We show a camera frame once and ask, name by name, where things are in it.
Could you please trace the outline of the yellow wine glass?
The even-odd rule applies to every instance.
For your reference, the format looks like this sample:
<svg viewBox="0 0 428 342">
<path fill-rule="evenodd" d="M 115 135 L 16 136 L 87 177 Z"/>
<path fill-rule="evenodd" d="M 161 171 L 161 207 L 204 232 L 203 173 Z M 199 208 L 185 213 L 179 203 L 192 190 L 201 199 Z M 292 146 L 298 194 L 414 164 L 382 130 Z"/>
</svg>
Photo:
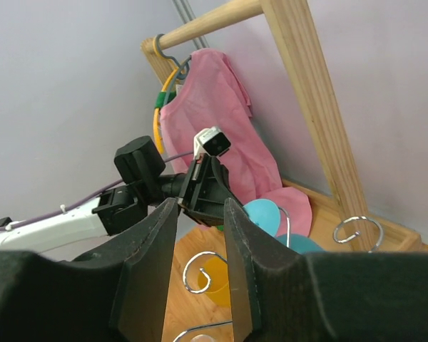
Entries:
<svg viewBox="0 0 428 342">
<path fill-rule="evenodd" d="M 211 278 L 204 294 L 216 305 L 230 308 L 228 265 L 216 256 L 204 258 L 203 261 L 201 267 Z"/>
</svg>

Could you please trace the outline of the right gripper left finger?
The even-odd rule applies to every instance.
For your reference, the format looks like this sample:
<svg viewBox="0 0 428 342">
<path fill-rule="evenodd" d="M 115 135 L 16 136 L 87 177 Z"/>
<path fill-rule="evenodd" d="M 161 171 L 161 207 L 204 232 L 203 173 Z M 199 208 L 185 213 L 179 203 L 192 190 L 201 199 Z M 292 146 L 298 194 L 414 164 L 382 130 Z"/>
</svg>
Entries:
<svg viewBox="0 0 428 342">
<path fill-rule="evenodd" d="M 73 260 L 76 266 L 118 270 L 103 341 L 160 341 L 179 209 L 164 200 L 147 217 Z"/>
</svg>

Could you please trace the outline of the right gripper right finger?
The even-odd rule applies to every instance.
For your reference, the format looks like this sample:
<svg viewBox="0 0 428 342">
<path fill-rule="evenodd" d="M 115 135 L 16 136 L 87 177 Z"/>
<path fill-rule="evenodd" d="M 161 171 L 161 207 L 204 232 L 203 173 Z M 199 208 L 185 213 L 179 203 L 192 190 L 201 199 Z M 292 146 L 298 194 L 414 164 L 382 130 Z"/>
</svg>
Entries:
<svg viewBox="0 0 428 342">
<path fill-rule="evenodd" d="M 295 341 L 294 290 L 305 258 L 252 223 L 240 205 L 224 205 L 225 244 L 235 341 Z"/>
</svg>

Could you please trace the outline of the blue plastic wine glass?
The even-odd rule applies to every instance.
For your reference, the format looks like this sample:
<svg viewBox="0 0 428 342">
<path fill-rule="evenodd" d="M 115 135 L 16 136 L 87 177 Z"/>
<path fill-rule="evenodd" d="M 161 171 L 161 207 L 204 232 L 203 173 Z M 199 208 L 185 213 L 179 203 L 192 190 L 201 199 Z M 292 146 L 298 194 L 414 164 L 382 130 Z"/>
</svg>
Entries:
<svg viewBox="0 0 428 342">
<path fill-rule="evenodd" d="M 282 207 L 278 207 L 273 201 L 268 199 L 255 199 L 244 205 L 243 209 L 252 223 L 294 252 L 306 254 L 324 251 L 321 246 L 309 237 L 293 234 L 291 232 L 289 213 Z M 279 235 L 278 230 L 281 223 L 281 214 L 285 216 L 287 228 L 284 234 Z"/>
</svg>

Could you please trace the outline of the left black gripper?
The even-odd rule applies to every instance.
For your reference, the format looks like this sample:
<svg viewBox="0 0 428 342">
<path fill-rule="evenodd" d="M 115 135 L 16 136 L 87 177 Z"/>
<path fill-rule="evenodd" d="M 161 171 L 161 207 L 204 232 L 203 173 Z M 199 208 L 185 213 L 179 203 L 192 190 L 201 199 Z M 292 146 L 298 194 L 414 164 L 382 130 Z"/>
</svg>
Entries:
<svg viewBox="0 0 428 342">
<path fill-rule="evenodd" d="M 183 213 L 206 227 L 221 226 L 228 199 L 242 204 L 230 189 L 227 167 L 211 156 L 192 161 L 178 195 Z"/>
</svg>

